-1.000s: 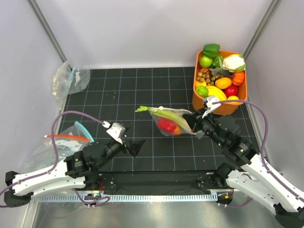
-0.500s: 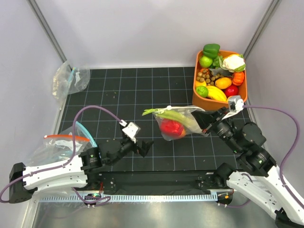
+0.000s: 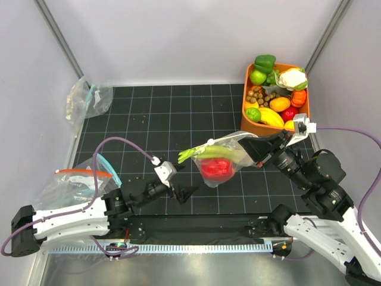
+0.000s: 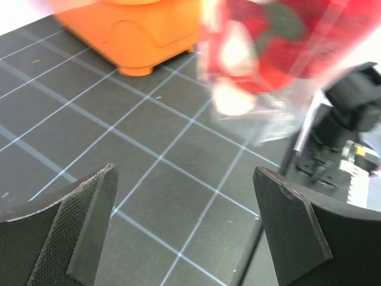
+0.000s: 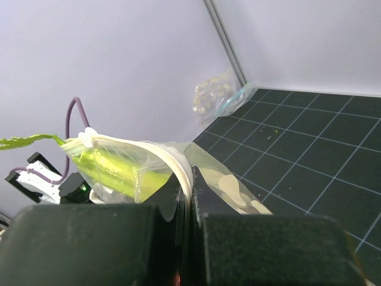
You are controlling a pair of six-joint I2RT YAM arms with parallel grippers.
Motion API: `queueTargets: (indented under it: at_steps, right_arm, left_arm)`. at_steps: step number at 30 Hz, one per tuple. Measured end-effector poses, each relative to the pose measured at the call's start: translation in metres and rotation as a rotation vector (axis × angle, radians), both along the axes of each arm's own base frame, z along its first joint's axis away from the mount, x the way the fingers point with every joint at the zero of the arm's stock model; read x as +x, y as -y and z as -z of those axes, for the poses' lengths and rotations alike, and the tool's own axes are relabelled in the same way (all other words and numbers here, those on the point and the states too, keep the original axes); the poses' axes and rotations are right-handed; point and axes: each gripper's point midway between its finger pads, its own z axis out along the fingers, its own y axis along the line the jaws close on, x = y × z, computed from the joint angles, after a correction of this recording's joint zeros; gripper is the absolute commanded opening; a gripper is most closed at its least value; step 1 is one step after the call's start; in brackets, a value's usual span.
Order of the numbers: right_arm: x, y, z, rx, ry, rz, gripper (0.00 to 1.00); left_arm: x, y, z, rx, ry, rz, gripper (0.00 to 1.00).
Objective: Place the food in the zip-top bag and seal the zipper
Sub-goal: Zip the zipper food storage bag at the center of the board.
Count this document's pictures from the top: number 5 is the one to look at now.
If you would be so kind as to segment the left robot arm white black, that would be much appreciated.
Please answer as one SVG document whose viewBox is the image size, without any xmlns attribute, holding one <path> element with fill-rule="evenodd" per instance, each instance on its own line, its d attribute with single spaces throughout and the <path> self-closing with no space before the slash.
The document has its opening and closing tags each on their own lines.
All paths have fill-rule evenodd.
<svg viewBox="0 0 381 286">
<path fill-rule="evenodd" d="M 10 171 L 5 180 L 35 203 L 90 203 L 91 187 L 78 173 L 62 179 L 60 172 L 39 152 L 31 155 L 27 167 Z"/>
</svg>

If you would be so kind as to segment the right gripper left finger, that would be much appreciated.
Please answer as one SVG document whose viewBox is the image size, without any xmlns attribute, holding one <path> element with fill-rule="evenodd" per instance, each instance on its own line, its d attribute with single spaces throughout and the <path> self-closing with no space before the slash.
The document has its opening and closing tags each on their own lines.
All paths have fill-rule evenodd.
<svg viewBox="0 0 381 286">
<path fill-rule="evenodd" d="M 177 285 L 184 208 L 176 175 L 140 204 L 26 207 L 1 241 L 1 284 Z"/>
</svg>

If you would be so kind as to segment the green celery stalk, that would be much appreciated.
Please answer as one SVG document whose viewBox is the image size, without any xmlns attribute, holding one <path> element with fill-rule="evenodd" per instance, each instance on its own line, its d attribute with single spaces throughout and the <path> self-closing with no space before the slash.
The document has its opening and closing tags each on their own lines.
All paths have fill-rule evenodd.
<svg viewBox="0 0 381 286">
<path fill-rule="evenodd" d="M 69 140 L 63 140 L 56 135 L 2 138 L 1 150 L 26 147 L 41 139 L 53 139 L 83 176 L 129 198 L 137 199 L 138 202 L 150 197 L 170 177 L 170 173 L 166 172 L 142 171 L 141 165 L 136 161 L 105 147 L 84 147 L 81 144 L 75 144 L 73 148 L 65 147 Z"/>
</svg>

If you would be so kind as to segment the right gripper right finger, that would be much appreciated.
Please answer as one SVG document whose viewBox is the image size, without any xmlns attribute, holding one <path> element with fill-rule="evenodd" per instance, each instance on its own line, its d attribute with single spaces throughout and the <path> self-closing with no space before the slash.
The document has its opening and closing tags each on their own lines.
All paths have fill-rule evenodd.
<svg viewBox="0 0 381 286">
<path fill-rule="evenodd" d="M 314 216 L 239 214 L 193 168 L 182 285 L 364 285 L 347 233 Z"/>
</svg>

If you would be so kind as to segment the clear polka dot zip bag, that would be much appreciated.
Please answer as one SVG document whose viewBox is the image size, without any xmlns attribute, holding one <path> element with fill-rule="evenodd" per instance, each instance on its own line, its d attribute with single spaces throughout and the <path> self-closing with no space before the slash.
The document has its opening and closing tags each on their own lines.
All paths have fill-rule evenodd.
<svg viewBox="0 0 381 286">
<path fill-rule="evenodd" d="M 187 199 L 191 198 L 193 190 L 197 192 L 201 190 L 196 186 L 195 172 L 192 171 L 193 167 L 197 167 L 212 192 L 236 212 L 261 215 L 271 213 L 223 163 L 196 143 L 131 141 L 101 135 L 92 128 L 86 128 L 76 138 L 68 140 L 69 143 L 65 144 L 65 147 L 73 148 L 75 144 L 84 147 L 105 147 L 136 161 L 141 165 L 142 171 L 175 175 Z M 93 194 L 97 196 L 97 203 L 142 203 L 100 183 L 95 183 L 87 176 L 83 177 L 92 187 Z"/>
</svg>

